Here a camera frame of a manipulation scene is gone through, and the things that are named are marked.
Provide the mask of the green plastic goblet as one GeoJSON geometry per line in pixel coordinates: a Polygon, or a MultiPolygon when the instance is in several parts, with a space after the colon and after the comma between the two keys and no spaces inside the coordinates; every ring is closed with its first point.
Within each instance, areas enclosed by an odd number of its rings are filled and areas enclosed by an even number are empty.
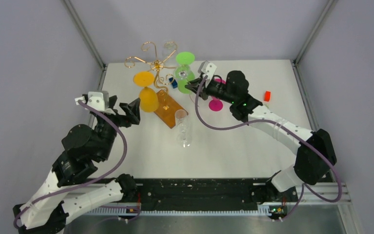
{"type": "MultiPolygon", "coordinates": [[[[182,64],[187,64],[187,65],[190,66],[194,61],[195,61],[195,55],[192,54],[191,52],[180,52],[176,56],[176,62],[178,64],[178,66],[182,65],[182,64]]],[[[182,84],[181,86],[178,85],[178,90],[183,94],[190,94],[191,91],[189,91],[188,89],[185,88],[186,84],[182,84]]]]}

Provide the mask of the clear stemmed wine glass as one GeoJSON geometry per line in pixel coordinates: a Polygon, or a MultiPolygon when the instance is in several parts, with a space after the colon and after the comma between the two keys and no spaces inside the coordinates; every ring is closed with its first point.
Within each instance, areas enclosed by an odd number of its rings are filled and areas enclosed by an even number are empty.
{"type": "Polygon", "coordinates": [[[173,74],[179,86],[195,79],[194,73],[192,72],[190,66],[187,64],[179,65],[174,70],[173,74]]]}

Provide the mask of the orange plastic goblet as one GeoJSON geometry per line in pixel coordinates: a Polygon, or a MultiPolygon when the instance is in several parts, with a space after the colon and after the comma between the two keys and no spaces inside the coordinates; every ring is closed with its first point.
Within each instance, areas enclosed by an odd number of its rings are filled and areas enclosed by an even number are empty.
{"type": "Polygon", "coordinates": [[[153,89],[149,88],[154,82],[154,75],[148,71],[139,72],[134,75],[133,82],[142,87],[139,93],[141,110],[147,113],[155,112],[159,107],[158,96],[153,89]]]}

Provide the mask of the clear short wine glass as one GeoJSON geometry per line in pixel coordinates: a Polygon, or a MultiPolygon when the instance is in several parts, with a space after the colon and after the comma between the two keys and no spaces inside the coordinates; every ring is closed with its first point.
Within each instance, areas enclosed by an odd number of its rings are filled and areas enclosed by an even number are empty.
{"type": "Polygon", "coordinates": [[[166,40],[162,47],[162,61],[167,61],[175,51],[177,51],[178,45],[172,40],[166,40]]]}

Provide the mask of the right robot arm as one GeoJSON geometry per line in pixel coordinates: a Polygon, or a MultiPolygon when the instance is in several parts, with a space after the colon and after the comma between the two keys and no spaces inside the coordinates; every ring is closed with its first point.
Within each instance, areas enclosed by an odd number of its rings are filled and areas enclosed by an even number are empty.
{"type": "Polygon", "coordinates": [[[295,156],[294,164],[280,170],[265,183],[267,197],[279,201],[286,191],[295,186],[309,188],[329,171],[335,171],[337,162],[329,133],[323,129],[309,130],[274,114],[248,92],[249,82],[242,71],[227,74],[224,82],[217,82],[201,73],[187,82],[185,88],[203,100],[214,97],[230,103],[229,110],[240,124],[232,129],[250,126],[270,135],[287,147],[295,156]]]}

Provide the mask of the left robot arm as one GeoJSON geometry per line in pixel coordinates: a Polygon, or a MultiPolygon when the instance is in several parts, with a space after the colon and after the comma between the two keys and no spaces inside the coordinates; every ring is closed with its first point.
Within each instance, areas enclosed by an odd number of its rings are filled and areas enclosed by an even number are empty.
{"type": "Polygon", "coordinates": [[[116,101],[116,96],[82,95],[75,99],[95,116],[96,126],[74,126],[62,140],[64,150],[41,187],[28,202],[13,207],[13,224],[20,234],[58,234],[92,209],[135,199],[137,185],[129,174],[111,177],[111,172],[106,172],[91,178],[96,164],[109,158],[118,136],[123,142],[122,158],[126,157],[128,144],[121,128],[140,123],[139,98],[120,103],[123,114],[115,110],[116,101]]]}

